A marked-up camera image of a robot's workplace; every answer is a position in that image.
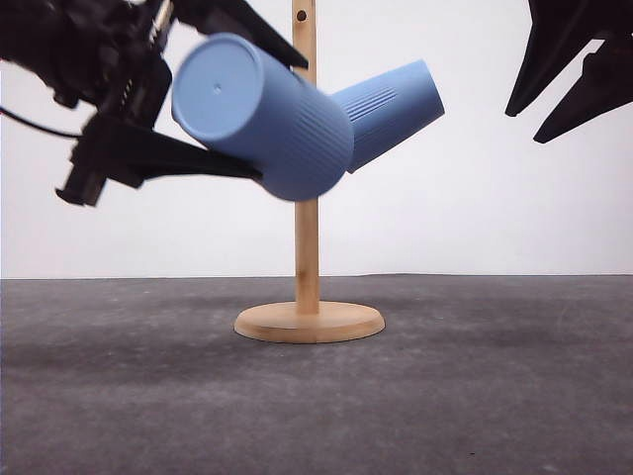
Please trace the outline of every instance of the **white wall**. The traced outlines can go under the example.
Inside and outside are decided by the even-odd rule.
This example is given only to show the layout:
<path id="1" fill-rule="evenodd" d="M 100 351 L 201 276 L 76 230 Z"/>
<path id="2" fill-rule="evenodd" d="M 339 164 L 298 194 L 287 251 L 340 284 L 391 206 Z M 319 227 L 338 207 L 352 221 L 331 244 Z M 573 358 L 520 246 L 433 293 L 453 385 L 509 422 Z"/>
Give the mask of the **white wall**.
<path id="1" fill-rule="evenodd" d="M 290 3 L 251 2 L 286 38 Z M 503 114 L 528 37 L 526 0 L 317 3 L 323 90 L 423 57 L 447 110 L 322 198 L 323 274 L 633 272 L 633 109 L 533 142 L 579 76 L 579 57 L 524 114 Z M 200 40 L 176 28 L 170 65 Z M 34 76 L 3 71 L 12 110 L 72 131 L 91 112 L 61 109 Z M 157 128 L 186 139 L 169 104 Z M 4 277 L 293 273 L 293 207 L 255 184 L 163 178 L 135 191 L 110 182 L 97 209 L 81 209 L 53 192 L 71 142 L 5 120 L 2 133 Z"/>

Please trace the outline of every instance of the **robotic arm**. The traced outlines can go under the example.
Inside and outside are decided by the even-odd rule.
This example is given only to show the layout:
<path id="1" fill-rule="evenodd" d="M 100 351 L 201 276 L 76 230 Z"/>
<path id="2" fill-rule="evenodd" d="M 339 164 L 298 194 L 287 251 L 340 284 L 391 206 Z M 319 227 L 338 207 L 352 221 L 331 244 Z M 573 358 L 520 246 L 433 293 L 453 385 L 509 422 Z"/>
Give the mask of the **robotic arm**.
<path id="1" fill-rule="evenodd" d="M 162 58 L 175 20 L 244 36 L 287 67 L 307 61 L 243 0 L 3 0 L 0 57 L 34 72 L 58 104 L 94 105 L 57 195 L 95 206 L 107 179 L 211 174 L 258 180 L 244 161 L 153 131 L 171 85 Z"/>
<path id="2" fill-rule="evenodd" d="M 633 0 L 529 0 L 532 32 L 506 113 L 529 106 L 591 40 L 583 76 L 534 138 L 546 143 L 633 102 Z"/>

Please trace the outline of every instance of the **blue plastic cup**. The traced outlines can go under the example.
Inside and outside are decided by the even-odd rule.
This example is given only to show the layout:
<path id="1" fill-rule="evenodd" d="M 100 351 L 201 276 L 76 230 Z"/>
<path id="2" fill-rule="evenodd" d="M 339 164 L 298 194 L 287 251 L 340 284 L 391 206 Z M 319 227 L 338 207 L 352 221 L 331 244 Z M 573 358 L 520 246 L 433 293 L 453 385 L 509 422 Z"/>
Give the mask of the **blue plastic cup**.
<path id="1" fill-rule="evenodd" d="M 334 186 L 353 157 L 345 112 L 265 51 L 233 34 L 209 37 L 174 80 L 172 114 L 197 141 L 262 172 L 291 201 Z"/>
<path id="2" fill-rule="evenodd" d="M 354 128 L 354 158 L 347 171 L 382 155 L 444 115 L 424 61 L 389 71 L 337 92 L 332 99 Z"/>

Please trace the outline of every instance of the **round wooden base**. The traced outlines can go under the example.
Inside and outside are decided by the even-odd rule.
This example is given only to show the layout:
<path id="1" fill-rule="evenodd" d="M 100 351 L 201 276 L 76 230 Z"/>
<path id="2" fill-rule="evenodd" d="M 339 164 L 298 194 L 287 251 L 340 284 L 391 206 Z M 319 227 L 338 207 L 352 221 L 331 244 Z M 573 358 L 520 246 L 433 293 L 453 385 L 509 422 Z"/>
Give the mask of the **round wooden base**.
<path id="1" fill-rule="evenodd" d="M 295 302 L 268 304 L 243 311 L 235 331 L 249 338 L 283 343 L 328 343 L 380 332 L 385 321 L 372 308 L 319 302 L 317 314 L 298 314 Z"/>

